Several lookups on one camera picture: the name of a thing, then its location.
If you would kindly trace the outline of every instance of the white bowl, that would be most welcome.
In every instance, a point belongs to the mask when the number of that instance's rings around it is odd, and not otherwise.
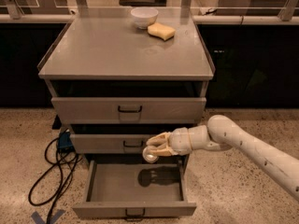
[[[133,21],[138,28],[147,29],[156,22],[158,10],[152,7],[136,7],[131,10]]]

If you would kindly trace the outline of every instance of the power cord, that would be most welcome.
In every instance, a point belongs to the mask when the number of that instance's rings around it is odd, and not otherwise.
[[[203,16],[209,15],[209,14],[213,14],[217,12],[216,8],[210,8]]]
[[[66,133],[66,131],[67,130],[60,133],[60,135],[57,138],[54,138],[47,145],[47,147],[45,149],[45,153],[44,153],[44,158],[45,158],[46,162],[51,165],[51,167],[41,177],[39,177],[37,179],[37,181],[31,187],[31,189],[29,191],[29,194],[28,194],[28,201],[32,206],[41,206],[41,205],[47,204],[47,203],[52,201],[52,205],[51,205],[50,210],[49,210],[48,215],[47,215],[47,222],[46,222],[47,224],[50,224],[50,219],[51,219],[51,216],[52,216],[52,213],[53,213],[53,209],[54,209],[56,203],[58,202],[58,200],[68,190],[68,188],[69,188],[69,186],[70,186],[70,184],[73,180],[73,173],[75,171],[75,168],[76,168],[77,164],[82,160],[82,159],[79,158],[79,155],[77,153],[75,153],[75,151],[71,151],[71,152],[67,152],[67,153],[60,152],[60,150],[58,148],[58,141],[60,140],[62,135],[64,133]],[[49,148],[51,147],[52,144],[55,144],[55,142],[56,142],[55,161],[50,161],[49,158],[48,158]],[[75,157],[68,161],[66,159],[66,157],[68,157],[71,153],[75,154]],[[68,174],[68,176],[66,178],[64,178],[64,172],[63,172],[63,168],[62,168],[63,165],[66,165],[70,170],[70,173]],[[49,197],[46,201],[41,202],[41,203],[34,203],[32,201],[32,195],[33,195],[33,192],[34,192],[35,188],[40,183],[40,181],[42,179],[44,179],[47,176],[47,174],[49,172],[51,172],[54,168],[58,168],[59,173],[60,173],[59,187],[56,189],[54,194],[51,197]]]

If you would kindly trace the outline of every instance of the countertop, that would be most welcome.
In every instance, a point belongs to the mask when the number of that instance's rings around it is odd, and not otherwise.
[[[203,44],[189,10],[157,8],[157,22],[176,29],[163,41],[135,27],[131,7],[79,12],[41,69],[45,79],[210,80]]]

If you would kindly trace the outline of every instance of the speckled floor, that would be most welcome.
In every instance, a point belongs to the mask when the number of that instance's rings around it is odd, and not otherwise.
[[[203,123],[215,114],[233,119],[247,132],[299,159],[299,109],[208,109]],[[52,109],[0,108],[0,223],[35,223],[34,212],[45,220],[50,205],[34,207],[27,201],[30,188],[49,168],[44,150],[58,131],[51,125]],[[80,163],[73,183],[57,203],[64,213],[55,223],[126,223],[122,219],[79,219],[72,206],[82,200],[87,167]],[[36,189],[40,202],[55,191],[53,173]],[[191,155],[186,171],[187,196],[197,203],[192,217],[144,219],[140,223],[255,223],[297,224],[299,202],[235,148]]]

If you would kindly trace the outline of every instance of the white robotic arm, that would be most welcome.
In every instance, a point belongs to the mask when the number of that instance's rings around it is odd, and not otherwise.
[[[299,202],[299,160],[246,133],[225,116],[213,116],[207,126],[175,129],[152,137],[143,150],[147,162],[159,156],[186,155],[237,147]]]

